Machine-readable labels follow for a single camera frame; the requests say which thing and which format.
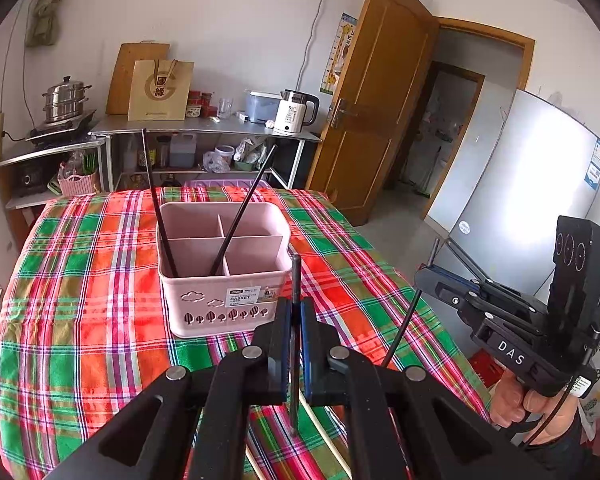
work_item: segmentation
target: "pink plastic basket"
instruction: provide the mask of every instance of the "pink plastic basket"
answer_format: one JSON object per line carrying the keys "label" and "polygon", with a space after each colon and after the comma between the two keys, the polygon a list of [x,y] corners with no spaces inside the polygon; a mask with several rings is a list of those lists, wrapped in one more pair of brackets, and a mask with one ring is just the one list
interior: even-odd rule
{"label": "pink plastic basket", "polygon": [[62,196],[88,195],[100,192],[97,171],[90,175],[72,175],[69,178],[58,176],[58,184],[60,184]]}
{"label": "pink plastic basket", "polygon": [[173,277],[161,243],[158,273],[169,327],[178,337],[243,332],[273,320],[291,271],[289,225],[275,204],[249,203],[218,275],[207,275],[239,207],[239,202],[160,206],[180,277]]}
{"label": "pink plastic basket", "polygon": [[[233,187],[245,187],[249,189],[253,184],[253,180],[243,180],[237,178],[224,179],[224,180],[187,180],[184,183],[184,187],[225,187],[225,186],[233,186]],[[261,180],[256,186],[257,189],[270,189],[271,186],[268,182]]]}

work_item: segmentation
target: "stainless steel shelf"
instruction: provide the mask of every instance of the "stainless steel shelf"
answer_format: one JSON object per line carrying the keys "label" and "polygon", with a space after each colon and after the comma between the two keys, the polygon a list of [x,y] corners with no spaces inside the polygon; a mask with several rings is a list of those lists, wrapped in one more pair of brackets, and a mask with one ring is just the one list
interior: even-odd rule
{"label": "stainless steel shelf", "polygon": [[74,141],[69,141],[66,144],[60,146],[53,146],[51,148],[37,148],[30,142],[21,140],[11,146],[8,150],[2,154],[0,160],[0,168],[8,166],[10,164],[17,164],[18,162],[24,162],[25,160],[31,160],[33,158],[39,158],[41,156],[55,155],[56,153],[72,152],[73,150],[86,150],[88,148],[97,148],[102,146],[106,139],[98,139],[90,136],[82,137]]}
{"label": "stainless steel shelf", "polygon": [[45,204],[49,202],[49,200],[53,200],[55,198],[60,198],[60,196],[47,190],[32,195],[14,197],[7,202],[7,205],[4,208],[24,209],[26,207]]}
{"label": "stainless steel shelf", "polygon": [[280,139],[308,140],[322,142],[320,137],[303,130],[299,134],[281,134],[264,124],[242,122],[236,116],[222,119],[219,123],[209,118],[195,117],[183,121],[127,121],[125,115],[108,115],[102,118],[91,130],[92,136],[112,136],[117,134],[140,133],[146,128],[150,134],[167,132],[190,132],[197,134],[235,134],[277,137]]}

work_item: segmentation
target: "plaid tablecloth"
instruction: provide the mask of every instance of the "plaid tablecloth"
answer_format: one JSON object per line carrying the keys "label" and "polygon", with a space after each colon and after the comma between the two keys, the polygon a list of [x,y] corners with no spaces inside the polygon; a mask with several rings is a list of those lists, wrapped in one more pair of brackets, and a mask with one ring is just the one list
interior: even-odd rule
{"label": "plaid tablecloth", "polygon": [[[241,188],[158,190],[168,201],[242,200]],[[302,293],[346,346],[379,363],[413,291],[320,194],[259,190],[279,206],[302,255]],[[155,214],[148,191],[59,199],[36,222],[0,314],[0,451],[16,478],[41,479],[173,364],[216,364],[251,333],[177,339],[160,296]],[[394,366],[422,364],[487,417],[488,393],[431,309],[420,301]],[[315,410],[346,456],[344,426]],[[281,480],[345,478],[301,409],[254,408],[248,445]],[[246,475],[253,476],[248,463]]]}

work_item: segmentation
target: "power cord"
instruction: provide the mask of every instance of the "power cord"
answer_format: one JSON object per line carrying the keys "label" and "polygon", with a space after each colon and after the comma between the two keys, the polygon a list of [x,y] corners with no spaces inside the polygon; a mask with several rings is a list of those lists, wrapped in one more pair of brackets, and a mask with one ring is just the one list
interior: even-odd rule
{"label": "power cord", "polygon": [[311,24],[311,33],[309,34],[309,39],[306,40],[306,45],[304,46],[304,56],[302,57],[302,65],[300,66],[300,72],[298,73],[298,79],[296,80],[296,91],[300,89],[300,83],[302,81],[302,76],[304,75],[304,69],[306,68],[307,55],[309,54],[309,46],[311,44],[311,40],[314,38],[315,32],[315,24],[318,21],[318,16],[320,16],[320,9],[322,8],[322,1],[318,3],[318,10],[315,13],[314,21]]}
{"label": "power cord", "polygon": [[573,377],[571,378],[571,381],[569,381],[569,384],[567,384],[567,387],[564,389],[562,396],[560,397],[560,400],[558,400],[558,404],[555,405],[554,409],[552,409],[551,413],[549,413],[549,416],[544,420],[544,422],[542,424],[540,424],[538,429],[534,431],[534,434],[531,435],[529,440],[527,440],[522,445],[522,449],[526,449],[527,447],[529,447],[529,445],[536,439],[536,437],[544,431],[544,428],[546,428],[549,425],[549,423],[552,420],[554,420],[554,416],[557,415],[557,413],[560,411],[560,408],[564,404],[564,401],[567,400],[567,397],[569,397],[569,393],[571,392],[571,389],[573,388],[573,385],[575,384],[575,382],[576,382],[576,374],[573,375]]}
{"label": "power cord", "polygon": [[[592,341],[590,341],[590,343],[587,345],[587,351],[585,352],[584,358],[582,359],[582,366],[587,366],[589,364],[589,361],[591,361],[591,357],[593,356],[594,352],[598,349],[598,345],[600,342],[600,329],[592,324],[591,330],[593,332],[593,338]],[[526,449],[536,439],[536,437],[544,431],[544,428],[546,428],[549,425],[549,423],[554,419],[554,416],[557,415],[557,413],[560,411],[560,408],[564,404],[564,401],[567,400],[567,397],[569,397],[569,394],[571,393],[571,390],[573,389],[573,386],[576,383],[577,375],[578,374],[575,373],[573,377],[571,377],[571,380],[569,381],[569,384],[567,384],[567,387],[564,389],[560,400],[558,400],[558,404],[556,404],[554,409],[551,410],[551,413],[549,413],[549,416],[544,420],[544,422],[540,424],[540,427],[534,431],[534,434],[531,435],[529,440],[527,440],[521,446],[522,449]]]}
{"label": "power cord", "polygon": [[33,121],[33,115],[31,115],[31,110],[29,109],[29,103],[27,103],[27,93],[24,89],[24,71],[25,71],[25,53],[27,51],[27,34],[29,33],[29,17],[31,15],[31,5],[33,4],[33,0],[29,2],[29,7],[27,7],[27,23],[24,27],[24,41],[22,46],[22,97],[24,99],[24,105],[27,107],[27,112],[29,113],[29,119],[31,119],[31,125],[33,129],[36,129],[36,123]]}
{"label": "power cord", "polygon": [[4,54],[4,67],[2,68],[2,83],[0,85],[0,113],[2,113],[2,99],[4,97],[4,75],[7,72],[7,60],[9,59],[9,50],[11,48],[11,38],[13,38],[13,31],[16,28],[16,23],[18,23],[18,17],[20,16],[20,11],[22,10],[22,6],[24,5],[24,0],[20,0],[20,5],[18,6],[18,12],[16,13],[16,19],[13,20],[13,26],[11,27],[11,32],[9,34],[9,42],[7,43],[7,52]]}
{"label": "power cord", "polygon": [[21,140],[27,140],[29,139],[29,137],[22,137],[21,139],[14,139],[13,137],[10,136],[10,134],[8,132],[5,132],[4,130],[2,131],[2,136],[7,136],[11,139],[11,142],[20,142]]}

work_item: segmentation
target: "black chopstick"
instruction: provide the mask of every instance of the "black chopstick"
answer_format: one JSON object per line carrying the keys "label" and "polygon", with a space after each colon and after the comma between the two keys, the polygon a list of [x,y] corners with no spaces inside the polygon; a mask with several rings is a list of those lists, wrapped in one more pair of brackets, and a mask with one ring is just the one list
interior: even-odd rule
{"label": "black chopstick", "polygon": [[158,219],[158,230],[160,231],[160,238],[164,244],[164,252],[167,253],[167,261],[171,267],[171,273],[174,278],[179,278],[178,271],[176,270],[176,262],[173,259],[173,253],[171,252],[171,245],[167,238],[167,231],[164,228],[164,222],[162,221],[162,213],[160,212],[160,204],[158,203],[158,195],[155,192],[154,186],[154,172],[151,168],[151,158],[149,158],[149,150],[146,146],[146,128],[142,129],[142,148],[144,149],[144,164],[146,166],[146,177],[149,180],[149,188],[151,189],[151,198],[154,201],[155,216]]}
{"label": "black chopstick", "polygon": [[273,153],[276,151],[276,147],[277,146],[274,144],[271,147],[271,149],[269,150],[269,155],[267,155],[266,160],[264,161],[262,167],[260,168],[260,171],[258,172],[258,174],[256,176],[256,180],[253,181],[253,184],[251,184],[251,187],[249,188],[247,195],[244,197],[244,200],[240,204],[240,209],[238,209],[238,212],[235,215],[234,222],[231,224],[231,227],[229,228],[229,232],[224,237],[224,240],[222,241],[222,245],[220,246],[220,250],[218,251],[218,254],[216,255],[216,259],[214,260],[214,263],[211,266],[211,270],[209,271],[209,276],[215,276],[216,272],[218,272],[218,269],[220,268],[220,264],[222,263],[222,259],[224,258],[224,253],[226,252],[226,248],[229,246],[229,242],[231,241],[231,238],[234,237],[235,230],[237,229],[238,224],[240,223],[240,220],[242,219],[244,210],[247,209],[247,204],[249,203],[249,200],[251,200],[251,197],[253,196],[253,192],[256,191],[256,187],[258,186],[258,183],[259,183],[260,179],[262,178],[262,175],[264,174],[264,170],[267,169],[267,166],[269,165],[269,161],[271,160]]}

